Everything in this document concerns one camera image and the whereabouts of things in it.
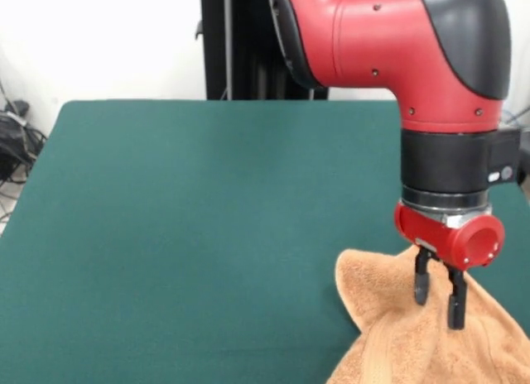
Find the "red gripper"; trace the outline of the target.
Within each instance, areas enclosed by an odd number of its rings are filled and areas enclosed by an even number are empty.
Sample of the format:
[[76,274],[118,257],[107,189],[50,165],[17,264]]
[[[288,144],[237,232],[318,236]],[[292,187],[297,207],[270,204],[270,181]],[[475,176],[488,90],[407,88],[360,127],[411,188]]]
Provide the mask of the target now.
[[394,221],[404,238],[422,246],[415,259],[416,303],[424,305],[428,297],[430,275],[427,267],[432,251],[447,263],[446,269],[452,284],[448,302],[448,327],[462,330],[465,327],[468,288],[463,271],[475,266],[487,266],[498,256],[505,237],[502,222],[492,214],[479,214],[453,228],[402,203],[395,208]]

